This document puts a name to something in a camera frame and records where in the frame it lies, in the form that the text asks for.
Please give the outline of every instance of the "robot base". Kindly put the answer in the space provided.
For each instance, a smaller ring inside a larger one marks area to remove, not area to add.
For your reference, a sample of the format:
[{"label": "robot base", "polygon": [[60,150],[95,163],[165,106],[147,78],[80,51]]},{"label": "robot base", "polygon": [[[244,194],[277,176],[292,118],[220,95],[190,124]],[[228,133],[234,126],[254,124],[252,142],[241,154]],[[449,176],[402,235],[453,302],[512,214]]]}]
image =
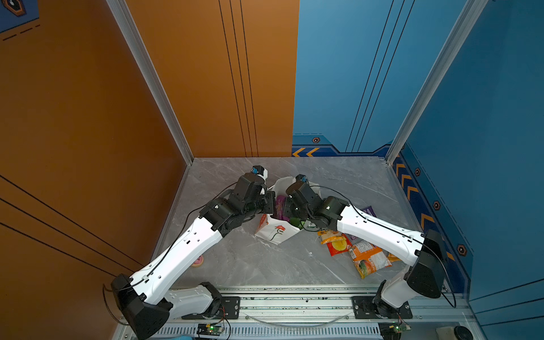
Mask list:
[{"label": "robot base", "polygon": [[[225,319],[236,320],[238,319],[238,312],[240,310],[240,297],[239,296],[222,296],[221,306],[225,308]],[[220,319],[223,317],[223,310],[219,309],[217,313],[210,317],[202,314],[189,314],[183,316],[183,320],[205,320],[205,319]]]},{"label": "robot base", "polygon": [[400,315],[403,319],[413,318],[412,310],[408,301],[405,302],[398,310],[389,306],[379,298],[383,289],[385,280],[381,283],[380,288],[375,296],[352,296],[351,303],[356,319],[397,319]]}]

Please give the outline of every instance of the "white paper bag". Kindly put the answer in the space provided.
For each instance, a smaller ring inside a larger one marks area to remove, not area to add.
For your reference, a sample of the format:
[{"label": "white paper bag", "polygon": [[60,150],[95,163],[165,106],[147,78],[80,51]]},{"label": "white paper bag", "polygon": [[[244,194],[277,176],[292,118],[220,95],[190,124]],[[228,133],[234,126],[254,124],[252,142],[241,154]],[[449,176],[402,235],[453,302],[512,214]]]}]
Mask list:
[{"label": "white paper bag", "polygon": [[[295,181],[295,177],[280,178],[269,190],[275,191],[276,196],[287,196],[285,191]],[[311,186],[317,185],[316,183],[308,183]],[[320,193],[319,187],[313,187],[312,190],[317,194]],[[255,232],[255,236],[258,236],[274,244],[280,244],[300,231],[300,229],[291,225],[288,221],[272,218],[270,214],[263,214],[263,216],[261,217],[261,222],[259,223],[259,227]]]}]

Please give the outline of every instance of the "gray marble surface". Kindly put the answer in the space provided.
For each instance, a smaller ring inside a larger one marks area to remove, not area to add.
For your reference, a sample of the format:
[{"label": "gray marble surface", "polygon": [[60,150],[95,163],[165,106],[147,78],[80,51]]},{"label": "gray marble surface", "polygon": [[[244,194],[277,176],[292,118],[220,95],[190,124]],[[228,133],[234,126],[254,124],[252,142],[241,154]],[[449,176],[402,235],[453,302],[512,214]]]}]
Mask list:
[{"label": "gray marble surface", "polygon": [[[205,204],[253,165],[268,169],[267,185],[280,177],[304,174],[312,182],[340,191],[359,208],[372,206],[378,218],[416,230],[400,185],[378,157],[197,158],[190,168],[162,250],[178,235],[187,213]],[[335,195],[322,189],[322,196]],[[195,212],[188,223],[197,216]],[[204,253],[204,263],[189,268],[173,287],[209,281],[217,287],[253,285],[378,285],[404,267],[392,267],[360,278],[348,253],[331,257],[314,232],[301,231],[280,245],[254,236],[259,216],[230,232]]]}]

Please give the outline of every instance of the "orange chevron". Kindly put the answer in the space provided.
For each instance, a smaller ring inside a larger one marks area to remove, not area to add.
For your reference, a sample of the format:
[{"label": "orange chevron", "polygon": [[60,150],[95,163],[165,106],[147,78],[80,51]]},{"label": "orange chevron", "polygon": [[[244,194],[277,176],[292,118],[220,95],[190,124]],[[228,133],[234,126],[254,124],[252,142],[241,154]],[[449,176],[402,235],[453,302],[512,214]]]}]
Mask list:
[{"label": "orange chevron", "polygon": [[405,168],[406,166],[404,164],[397,164],[397,177],[399,177],[399,168]]},{"label": "orange chevron", "polygon": [[411,191],[415,191],[415,192],[419,193],[419,190],[417,188],[408,186],[408,192],[406,193],[406,196],[408,196],[408,200],[410,200],[410,192]]},{"label": "orange chevron", "polygon": [[296,150],[296,151],[293,153],[293,156],[295,156],[295,157],[300,157],[300,156],[299,156],[299,152],[302,151],[302,150],[304,150],[304,149],[305,149],[305,147],[301,147],[300,149]]},{"label": "orange chevron", "polygon": [[316,147],[315,149],[313,149],[312,151],[310,151],[309,153],[307,153],[306,156],[308,156],[308,157],[313,157],[312,154],[314,153],[314,151],[317,151],[317,150],[319,150],[318,147]]},{"label": "orange chevron", "polygon": [[401,178],[403,179],[400,183],[400,186],[404,189],[404,180],[411,180],[412,177],[408,176],[408,175],[402,175]]},{"label": "orange chevron", "polygon": [[422,230],[425,230],[425,227],[424,227],[424,225],[423,225],[423,224],[425,223],[425,220],[431,221],[431,222],[433,222],[433,223],[435,222],[434,219],[432,219],[431,216],[425,215],[425,214],[421,214],[421,229],[422,229]]}]

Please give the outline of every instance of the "snack bag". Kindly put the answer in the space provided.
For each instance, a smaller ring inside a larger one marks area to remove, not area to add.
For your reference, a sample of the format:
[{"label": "snack bag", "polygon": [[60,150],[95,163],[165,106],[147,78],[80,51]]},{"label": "snack bag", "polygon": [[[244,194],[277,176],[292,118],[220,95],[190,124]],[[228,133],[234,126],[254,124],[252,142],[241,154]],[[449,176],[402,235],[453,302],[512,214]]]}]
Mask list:
[{"label": "snack bag", "polygon": [[390,261],[390,262],[395,262],[395,261],[400,261],[400,258],[398,258],[397,256],[389,253],[389,255],[387,255],[387,259]]},{"label": "snack bag", "polygon": [[383,254],[380,247],[377,247],[373,245],[372,243],[367,242],[365,240],[357,242],[353,247],[349,249],[349,255],[351,256],[351,259],[353,261],[369,259],[370,256],[377,254],[379,252]]},{"label": "snack bag", "polygon": [[332,231],[330,229],[318,231],[317,235],[321,236],[321,244],[345,239],[344,235],[342,235],[340,231]]},{"label": "snack bag", "polygon": [[391,262],[382,251],[370,256],[369,259],[354,261],[354,264],[362,279],[382,268],[391,266]]},{"label": "snack bag", "polygon": [[331,256],[346,252],[353,246],[349,238],[346,236],[346,234],[342,234],[342,235],[344,236],[343,240],[332,241],[327,243],[327,247],[329,248],[329,253],[331,253]]}]

